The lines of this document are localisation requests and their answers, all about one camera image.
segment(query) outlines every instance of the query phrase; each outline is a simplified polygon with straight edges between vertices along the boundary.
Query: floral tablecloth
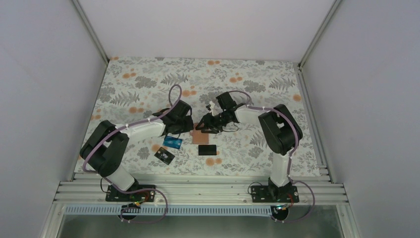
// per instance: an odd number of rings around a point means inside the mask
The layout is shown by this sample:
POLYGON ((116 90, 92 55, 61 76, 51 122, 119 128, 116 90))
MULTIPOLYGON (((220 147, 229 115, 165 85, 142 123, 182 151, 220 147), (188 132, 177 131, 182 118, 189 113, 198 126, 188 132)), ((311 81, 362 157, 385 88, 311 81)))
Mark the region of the floral tablecloth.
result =
MULTIPOLYGON (((292 163, 294 176, 319 176, 304 106, 291 62, 114 57, 109 62, 85 141, 99 122, 126 124, 149 117, 167 108, 168 90, 181 85, 182 100, 193 108, 193 120, 199 122, 208 111, 210 100, 225 91, 248 92, 256 106, 285 104, 303 131, 303 139, 292 163)), ((173 90, 175 101, 178 91, 173 90)), ((237 103, 245 97, 233 93, 237 103)), ((123 166, 130 173, 177 175, 268 176, 273 152, 267 146, 261 129, 238 124, 237 132, 210 134, 210 144, 217 145, 216 156, 198 156, 197 145, 189 133, 180 135, 181 149, 168 148, 175 159, 166 165, 154 154, 163 137, 144 141, 131 138, 123 166)), ((225 130, 234 130, 230 125, 225 130)), ((82 172, 79 158, 75 172, 82 172)))

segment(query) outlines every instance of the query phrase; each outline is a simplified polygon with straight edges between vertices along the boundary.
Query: black rectangular object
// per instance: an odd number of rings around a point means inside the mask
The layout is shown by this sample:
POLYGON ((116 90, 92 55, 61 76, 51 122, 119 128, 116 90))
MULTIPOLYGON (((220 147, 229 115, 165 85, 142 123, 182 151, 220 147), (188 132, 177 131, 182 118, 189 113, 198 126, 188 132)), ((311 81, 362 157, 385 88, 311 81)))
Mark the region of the black rectangular object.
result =
POLYGON ((173 154, 171 154, 169 151, 165 150, 163 147, 160 147, 156 151, 155 157, 160 159, 162 162, 164 162, 167 165, 169 165, 170 162, 172 162, 173 158, 175 158, 175 156, 173 154))
MULTIPOLYGON (((136 187, 132 188, 133 190, 139 190, 143 188, 154 188, 156 189, 155 185, 148 185, 148 184, 139 184, 136 187)), ((146 196, 145 192, 143 193, 132 193, 132 194, 125 194, 119 192, 115 189, 114 186, 108 186, 108 194, 105 197, 105 201, 107 202, 137 202, 143 200, 143 197, 146 196)), ((150 191, 147 191, 149 194, 149 198, 146 202, 153 202, 155 200, 155 195, 151 195, 150 191)))
POLYGON ((216 145, 198 145, 198 155, 217 155, 216 145))
POLYGON ((251 196, 253 203, 290 203, 290 197, 287 194, 292 196, 293 203, 299 202, 298 188, 296 186, 290 186, 290 190, 284 193, 284 195, 282 195, 278 201, 271 197, 270 192, 268 191, 268 186, 251 186, 251 196))

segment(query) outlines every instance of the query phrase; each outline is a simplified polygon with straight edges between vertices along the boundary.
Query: white wall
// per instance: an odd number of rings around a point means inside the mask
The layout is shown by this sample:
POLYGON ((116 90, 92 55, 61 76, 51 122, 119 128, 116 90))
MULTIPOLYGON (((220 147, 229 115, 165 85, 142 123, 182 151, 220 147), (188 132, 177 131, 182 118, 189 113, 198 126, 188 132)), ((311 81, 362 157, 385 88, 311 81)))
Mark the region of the white wall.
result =
POLYGON ((0 3, 0 231, 38 237, 105 71, 69 0, 0 3))
POLYGON ((298 62, 333 0, 79 0, 107 55, 298 62))
POLYGON ((420 232, 420 2, 343 1, 304 66, 366 238, 420 232))

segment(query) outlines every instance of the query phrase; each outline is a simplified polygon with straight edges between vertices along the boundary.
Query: blue card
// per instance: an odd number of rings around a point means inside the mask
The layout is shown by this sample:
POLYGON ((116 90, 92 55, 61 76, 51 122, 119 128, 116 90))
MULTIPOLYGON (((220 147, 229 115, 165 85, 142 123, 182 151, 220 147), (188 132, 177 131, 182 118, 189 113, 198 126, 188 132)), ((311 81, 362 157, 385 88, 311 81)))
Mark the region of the blue card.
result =
POLYGON ((172 136, 168 136, 168 135, 163 140, 163 145, 164 146, 175 148, 175 149, 181 148, 181 144, 182 144, 182 139, 172 137, 172 136))

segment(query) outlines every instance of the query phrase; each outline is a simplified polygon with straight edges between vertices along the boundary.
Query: black mounting plate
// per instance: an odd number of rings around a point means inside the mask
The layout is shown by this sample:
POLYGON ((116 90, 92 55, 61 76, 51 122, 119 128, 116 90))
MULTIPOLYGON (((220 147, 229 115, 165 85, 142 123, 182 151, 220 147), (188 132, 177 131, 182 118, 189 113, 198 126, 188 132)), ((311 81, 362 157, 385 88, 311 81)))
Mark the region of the black mounting plate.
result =
POLYGON ((291 186, 289 191, 284 193, 282 196, 279 197, 278 200, 276 200, 270 195, 268 191, 268 186, 251 186, 251 196, 253 203, 290 203, 290 197, 287 194, 290 194, 292 196, 293 203, 297 203, 299 202, 299 194, 297 192, 298 188, 296 186, 291 186))
MULTIPOLYGON (((149 185, 149 184, 140 184, 137 185, 136 188, 133 188, 133 190, 139 190, 143 188, 155 188, 155 185, 149 185)), ((137 202, 141 201, 145 198, 145 192, 141 193, 132 193, 132 194, 125 194, 119 192, 114 186, 109 185, 108 186, 108 194, 105 197, 105 201, 107 202, 137 202)), ((153 202, 155 200, 155 195, 150 195, 150 191, 147 191, 149 193, 149 198, 145 202, 153 202)))

